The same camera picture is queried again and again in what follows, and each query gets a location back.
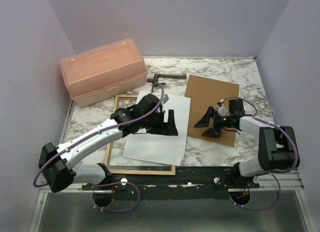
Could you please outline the light wooden picture frame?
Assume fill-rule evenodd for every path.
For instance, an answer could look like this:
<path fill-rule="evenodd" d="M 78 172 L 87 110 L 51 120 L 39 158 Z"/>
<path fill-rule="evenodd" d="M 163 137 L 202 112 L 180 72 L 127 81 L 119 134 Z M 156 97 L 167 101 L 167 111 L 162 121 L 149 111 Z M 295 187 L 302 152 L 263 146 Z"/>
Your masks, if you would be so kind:
<path fill-rule="evenodd" d="M 123 151 L 125 145 L 126 138 L 107 145 L 104 162 L 113 174 L 161 176 L 173 176 L 176 174 L 176 167 L 174 165 L 164 165 L 124 158 Z"/>

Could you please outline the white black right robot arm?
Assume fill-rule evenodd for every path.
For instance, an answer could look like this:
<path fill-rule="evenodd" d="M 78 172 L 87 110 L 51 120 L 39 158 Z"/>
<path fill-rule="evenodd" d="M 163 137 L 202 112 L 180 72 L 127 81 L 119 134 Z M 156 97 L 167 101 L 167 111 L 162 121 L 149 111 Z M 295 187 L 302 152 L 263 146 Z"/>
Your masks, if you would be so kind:
<path fill-rule="evenodd" d="M 230 183 L 236 188 L 247 184 L 248 178 L 269 173 L 288 173 L 300 164 L 293 128 L 267 122 L 258 118 L 256 113 L 247 114 L 244 102 L 240 97 L 222 99 L 216 107 L 210 106 L 194 125 L 196 128 L 207 128 L 202 133 L 205 137 L 219 138 L 222 130 L 231 128 L 258 139 L 257 156 L 234 164 L 231 170 Z"/>

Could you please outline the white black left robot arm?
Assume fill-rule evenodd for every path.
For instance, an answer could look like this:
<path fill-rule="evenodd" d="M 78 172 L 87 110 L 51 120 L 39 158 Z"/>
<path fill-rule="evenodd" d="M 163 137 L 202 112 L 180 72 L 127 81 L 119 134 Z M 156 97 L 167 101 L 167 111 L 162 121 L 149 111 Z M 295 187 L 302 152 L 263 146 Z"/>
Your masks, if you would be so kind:
<path fill-rule="evenodd" d="M 103 163 L 81 165 L 80 161 L 99 148 L 144 129 L 146 133 L 178 136 L 175 112 L 163 110 L 165 96 L 145 95 L 137 104 L 118 108 L 108 119 L 72 141 L 57 146 L 49 142 L 41 149 L 39 172 L 53 193 L 71 184 L 93 184 L 104 190 L 113 176 Z"/>

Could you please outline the brown fibreboard backing board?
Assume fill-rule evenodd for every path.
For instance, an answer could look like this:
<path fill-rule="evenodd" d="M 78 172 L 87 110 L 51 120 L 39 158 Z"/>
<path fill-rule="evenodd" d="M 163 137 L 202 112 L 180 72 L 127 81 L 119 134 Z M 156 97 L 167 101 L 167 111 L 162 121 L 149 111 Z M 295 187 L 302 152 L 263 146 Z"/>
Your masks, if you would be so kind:
<path fill-rule="evenodd" d="M 194 125 L 206 113 L 207 109 L 228 97 L 238 97 L 240 86 L 229 82 L 214 80 L 210 78 L 190 75 L 188 78 L 185 97 L 190 98 L 190 112 L 187 136 L 225 146 L 234 147 L 236 133 L 223 130 L 219 138 L 204 137 L 202 133 L 213 125 L 211 120 L 209 126 L 195 128 Z"/>

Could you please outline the red sunset photo board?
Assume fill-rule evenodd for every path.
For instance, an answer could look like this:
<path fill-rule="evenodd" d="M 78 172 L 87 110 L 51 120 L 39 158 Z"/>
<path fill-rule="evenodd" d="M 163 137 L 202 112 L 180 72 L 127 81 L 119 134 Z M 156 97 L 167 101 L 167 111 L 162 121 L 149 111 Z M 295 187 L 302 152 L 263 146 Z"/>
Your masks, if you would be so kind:
<path fill-rule="evenodd" d="M 169 94 L 164 100 L 163 118 L 154 127 L 126 137 L 124 158 L 180 165 L 186 150 L 191 99 Z"/>

